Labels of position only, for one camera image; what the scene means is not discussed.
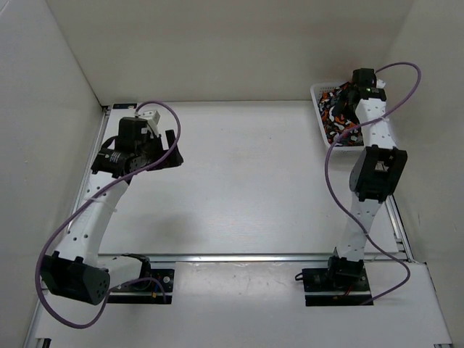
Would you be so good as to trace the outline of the orange camouflage shorts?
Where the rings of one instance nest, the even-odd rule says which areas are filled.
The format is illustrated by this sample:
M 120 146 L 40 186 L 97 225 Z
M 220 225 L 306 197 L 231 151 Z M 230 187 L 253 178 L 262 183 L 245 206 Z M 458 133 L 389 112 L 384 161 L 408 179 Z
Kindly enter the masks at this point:
M 320 113 L 323 132 L 325 133 L 326 140 L 329 144 L 332 144 L 334 139 L 342 134 L 346 129 L 353 128 L 360 123 L 356 115 L 335 116 L 336 92 L 338 89 L 339 86 L 324 91 L 318 100 L 317 106 L 317 110 Z

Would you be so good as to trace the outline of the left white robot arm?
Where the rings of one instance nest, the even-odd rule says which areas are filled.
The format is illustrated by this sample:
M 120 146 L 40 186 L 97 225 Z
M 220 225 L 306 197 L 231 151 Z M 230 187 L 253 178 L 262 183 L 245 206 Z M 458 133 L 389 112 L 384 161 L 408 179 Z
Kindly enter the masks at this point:
M 68 223 L 56 249 L 39 263 L 40 277 L 52 294 L 98 305 L 109 289 L 122 283 L 136 290 L 151 284 L 148 257 L 127 253 L 108 262 L 98 257 L 110 218 L 131 183 L 128 175 L 147 165 L 161 170 L 183 163 L 178 149 L 163 148 L 163 139 L 174 144 L 175 133 L 167 130 L 161 135 L 159 120 L 157 111 L 123 117 L 118 134 L 101 145 L 91 166 L 85 195 L 88 206 Z

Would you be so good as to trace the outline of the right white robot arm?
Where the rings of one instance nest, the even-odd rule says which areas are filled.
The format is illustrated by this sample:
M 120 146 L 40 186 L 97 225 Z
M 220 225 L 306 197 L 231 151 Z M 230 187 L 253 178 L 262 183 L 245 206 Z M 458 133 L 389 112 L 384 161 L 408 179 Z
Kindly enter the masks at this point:
M 362 277 L 371 226 L 397 187 L 407 153 L 397 148 L 383 117 L 386 94 L 374 70 L 354 70 L 350 82 L 321 101 L 332 144 L 363 148 L 349 176 L 352 203 L 348 221 L 326 271 L 326 283 L 341 290 L 354 286 Z

